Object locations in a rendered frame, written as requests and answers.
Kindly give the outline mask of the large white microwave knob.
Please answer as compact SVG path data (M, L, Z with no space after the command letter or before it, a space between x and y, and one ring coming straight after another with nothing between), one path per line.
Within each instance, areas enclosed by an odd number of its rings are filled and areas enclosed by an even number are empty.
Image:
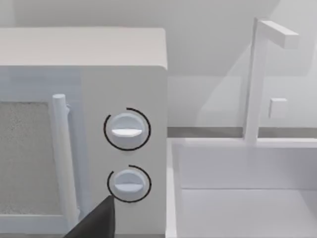
M145 125L142 119L133 113L121 113L110 118L107 135L118 147L129 149L139 146L143 140Z

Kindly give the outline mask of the small white microwave knob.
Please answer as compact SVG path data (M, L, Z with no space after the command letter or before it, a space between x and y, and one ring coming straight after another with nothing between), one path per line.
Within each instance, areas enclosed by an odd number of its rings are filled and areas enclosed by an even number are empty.
M143 195L145 185L145 178L140 172L126 169L114 176L113 190L122 200L137 200Z

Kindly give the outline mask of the tall white tap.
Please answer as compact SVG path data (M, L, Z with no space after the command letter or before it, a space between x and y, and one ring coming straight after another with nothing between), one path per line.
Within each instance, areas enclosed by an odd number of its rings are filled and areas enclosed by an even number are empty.
M298 33L272 20L254 18L243 126L244 141L248 146L256 145L258 140L268 43L273 42L285 50L294 50L298 48L299 40Z

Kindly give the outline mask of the pale microwave oven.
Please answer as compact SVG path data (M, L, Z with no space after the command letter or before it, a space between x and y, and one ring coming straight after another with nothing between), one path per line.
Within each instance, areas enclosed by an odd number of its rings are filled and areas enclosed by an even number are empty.
M109 195L115 238L166 237L167 53L161 28L0 28L0 237L63 237L52 99L64 94L79 222ZM116 146L111 117L139 116L142 143ZM146 181L122 200L114 176Z

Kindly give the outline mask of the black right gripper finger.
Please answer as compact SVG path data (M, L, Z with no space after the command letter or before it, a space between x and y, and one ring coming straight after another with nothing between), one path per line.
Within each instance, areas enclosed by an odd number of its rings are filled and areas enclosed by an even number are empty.
M115 238L115 204L109 195L64 238Z

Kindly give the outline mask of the white sink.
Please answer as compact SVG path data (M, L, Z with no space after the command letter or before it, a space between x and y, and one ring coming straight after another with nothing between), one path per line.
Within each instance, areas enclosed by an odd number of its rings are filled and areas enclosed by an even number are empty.
M317 238L317 139L168 139L166 236Z

